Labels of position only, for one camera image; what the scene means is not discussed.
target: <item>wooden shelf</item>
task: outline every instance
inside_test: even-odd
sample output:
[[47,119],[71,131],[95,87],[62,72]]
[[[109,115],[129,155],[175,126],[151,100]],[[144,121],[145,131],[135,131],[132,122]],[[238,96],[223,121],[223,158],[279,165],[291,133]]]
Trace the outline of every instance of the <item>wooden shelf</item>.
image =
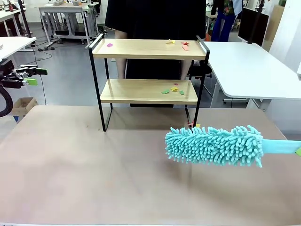
[[[93,50],[98,58],[204,60],[206,53],[197,41],[146,39],[102,39]],[[188,42],[188,51],[181,42]]]
[[[175,86],[184,91],[172,92]],[[169,89],[168,94],[161,92]],[[191,81],[108,79],[101,94],[102,103],[196,105],[197,94]]]

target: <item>person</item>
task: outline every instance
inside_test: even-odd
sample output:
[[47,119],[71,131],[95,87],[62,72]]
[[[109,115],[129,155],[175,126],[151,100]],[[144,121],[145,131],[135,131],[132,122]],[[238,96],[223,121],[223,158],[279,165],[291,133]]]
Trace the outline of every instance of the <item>person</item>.
[[229,40],[232,25],[235,22],[236,15],[242,11],[242,0],[214,0],[211,15],[218,16],[212,31],[211,41],[227,42]]
[[100,14],[100,5],[102,4],[102,0],[94,0],[94,2],[98,2],[99,4],[95,6],[96,12],[99,15]]
[[[206,0],[109,0],[105,25],[116,39],[205,38]],[[190,60],[116,59],[120,79],[184,80]]]

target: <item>monitor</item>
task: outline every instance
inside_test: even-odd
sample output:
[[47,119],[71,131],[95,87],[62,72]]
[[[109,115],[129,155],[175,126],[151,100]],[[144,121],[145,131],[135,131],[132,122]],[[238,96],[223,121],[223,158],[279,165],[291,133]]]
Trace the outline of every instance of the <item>monitor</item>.
[[[238,36],[246,41],[250,40],[252,29],[254,27],[256,15],[258,12],[243,8],[241,20],[240,20],[240,27]],[[256,26],[256,30],[253,36],[253,43],[256,43],[259,46],[262,46],[265,31],[268,26],[269,16],[263,13],[260,13],[260,17]]]

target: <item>gray floor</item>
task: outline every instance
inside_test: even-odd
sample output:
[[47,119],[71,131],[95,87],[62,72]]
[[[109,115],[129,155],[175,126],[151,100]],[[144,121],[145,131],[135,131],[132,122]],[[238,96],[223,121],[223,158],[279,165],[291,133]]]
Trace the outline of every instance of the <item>gray floor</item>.
[[[45,34],[40,24],[30,24],[33,35],[38,38],[37,44],[44,43]],[[113,32],[109,31],[107,37],[113,37]],[[46,102],[48,105],[97,105],[95,87],[93,82],[92,70],[88,50],[80,41],[65,41],[63,44],[55,44],[55,50],[37,52],[37,60],[50,57],[45,53],[52,55],[50,59],[38,62],[39,67],[48,70],[48,76],[43,76]],[[15,55],[17,63],[25,64],[34,61],[33,53],[18,52]],[[103,60],[96,59],[96,70],[100,90],[103,89],[106,81],[105,68]],[[109,59],[110,77],[117,77],[116,62]],[[205,85],[213,93],[216,78],[206,78]],[[200,81],[193,79],[193,84],[198,92]],[[35,97],[39,104],[44,103],[42,86],[28,87],[28,91],[32,97]],[[231,103],[224,104],[221,93],[219,98],[219,107],[229,108]],[[203,91],[201,107],[209,107],[211,96]],[[245,104],[233,103],[235,107],[246,107]]]

